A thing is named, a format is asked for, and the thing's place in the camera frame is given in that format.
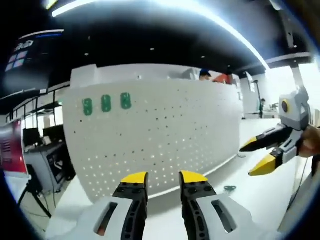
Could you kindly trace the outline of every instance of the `computer screen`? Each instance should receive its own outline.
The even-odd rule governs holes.
[[[26,128],[23,129],[23,144],[25,147],[34,144],[40,144],[41,138],[38,128]]]
[[[43,129],[43,136],[50,137],[51,142],[58,142],[60,140],[64,142],[66,141],[63,125],[57,125]]]

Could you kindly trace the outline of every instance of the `red wall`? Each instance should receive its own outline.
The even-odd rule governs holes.
[[[4,171],[28,173],[21,143],[21,121],[0,127],[1,167]]]

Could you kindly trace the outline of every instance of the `white pegboard wall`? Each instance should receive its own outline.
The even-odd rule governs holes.
[[[121,94],[131,108],[123,109]],[[111,111],[101,97],[109,95]],[[92,100],[86,116],[83,100]],[[241,102],[235,86],[162,80],[70,89],[63,99],[66,142],[78,178],[94,203],[128,174],[149,172],[148,194],[179,186],[178,172],[207,173],[238,153]]]

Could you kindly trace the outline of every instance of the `ceiling light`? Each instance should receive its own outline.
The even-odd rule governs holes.
[[[98,2],[100,0],[76,0],[74,2],[71,2],[69,4],[66,4],[59,9],[52,12],[52,16],[56,17],[60,14],[63,14],[67,11],[70,11],[72,9],[75,9],[77,7],[90,4],[93,2]],[[119,2],[119,0],[104,0],[104,2]],[[226,31],[228,31],[230,34],[232,34],[234,37],[236,37],[240,42],[242,42],[252,53],[255,55],[255,57],[261,62],[261,64],[264,66],[266,70],[270,70],[270,67],[264,60],[264,58],[260,55],[260,53],[255,49],[254,46],[244,37],[242,36],[237,30],[235,30],[231,25],[229,25],[227,22],[225,22],[222,18],[215,15],[213,12],[211,12],[207,6],[203,6],[199,4],[198,2],[194,0],[150,0],[150,2],[158,3],[159,5],[166,6],[168,8],[177,8],[177,9],[183,9],[192,13],[199,14],[214,23],[218,24],[220,27],[224,28]]]
[[[65,12],[72,10],[72,9],[75,9],[77,7],[80,7],[80,6],[83,6],[86,4],[90,4],[93,2],[96,2],[96,0],[76,0],[76,1],[73,1],[73,2],[68,3],[68,4],[58,8],[57,10],[53,11],[52,16],[55,18],[56,16],[58,16],[60,14],[63,14]]]

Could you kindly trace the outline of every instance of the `black ceiling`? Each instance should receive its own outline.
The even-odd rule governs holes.
[[[7,37],[0,47],[2,73],[15,47],[15,40],[26,34],[51,29],[64,29],[61,66],[65,70],[88,64],[102,67],[159,63],[227,73],[259,62],[228,31],[201,16],[203,12],[131,0],[90,3],[55,18],[51,16],[52,11],[69,2],[72,1],[58,0],[47,11],[40,0],[11,1],[10,15],[15,16],[15,22],[6,25]],[[302,32],[295,26],[292,34],[296,48],[289,48],[286,26],[268,0],[196,2],[233,26],[266,60],[307,51]],[[59,78],[50,85],[68,80]]]

